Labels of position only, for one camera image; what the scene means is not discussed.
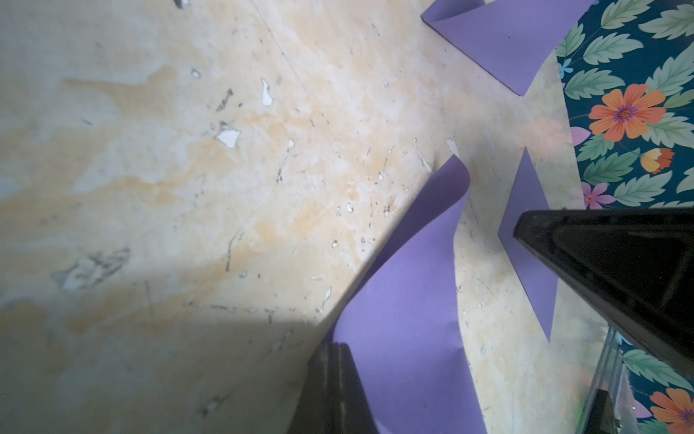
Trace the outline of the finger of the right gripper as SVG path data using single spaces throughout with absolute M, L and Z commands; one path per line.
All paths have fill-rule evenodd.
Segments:
M 643 351 L 693 374 L 693 211 L 527 211 L 514 238 Z

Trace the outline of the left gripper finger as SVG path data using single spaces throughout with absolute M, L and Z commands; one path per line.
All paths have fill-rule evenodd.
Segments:
M 326 342 L 310 360 L 289 433 L 376 433 L 375 419 L 348 345 Z

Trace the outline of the purple paper square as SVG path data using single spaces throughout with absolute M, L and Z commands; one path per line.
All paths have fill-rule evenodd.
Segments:
M 558 277 L 514 237 L 514 229 L 525 212 L 547 209 L 548 201 L 530 153 L 525 148 L 498 235 L 540 327 L 549 341 L 556 307 Z
M 581 16 L 587 0 L 438 0 L 425 24 L 519 96 Z
M 379 433 L 484 433 L 458 322 L 454 237 L 471 184 L 458 157 L 433 173 L 334 329 Z

